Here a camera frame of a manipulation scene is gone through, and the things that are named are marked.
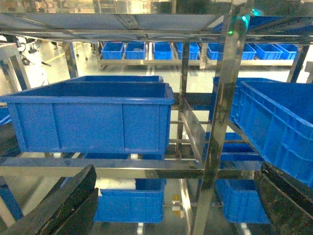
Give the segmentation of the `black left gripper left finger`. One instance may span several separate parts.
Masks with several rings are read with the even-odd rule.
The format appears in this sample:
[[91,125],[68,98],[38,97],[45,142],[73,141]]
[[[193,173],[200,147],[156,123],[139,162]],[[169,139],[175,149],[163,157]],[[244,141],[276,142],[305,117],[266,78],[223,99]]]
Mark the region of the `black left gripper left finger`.
[[96,171],[83,168],[2,235],[87,235],[98,206]]

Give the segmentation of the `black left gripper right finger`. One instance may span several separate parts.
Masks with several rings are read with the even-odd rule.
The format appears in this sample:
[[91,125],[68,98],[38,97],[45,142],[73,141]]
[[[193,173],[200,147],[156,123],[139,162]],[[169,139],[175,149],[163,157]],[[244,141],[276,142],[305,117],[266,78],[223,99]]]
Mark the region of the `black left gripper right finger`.
[[313,233],[313,189],[263,162],[254,184],[270,225],[277,235]]

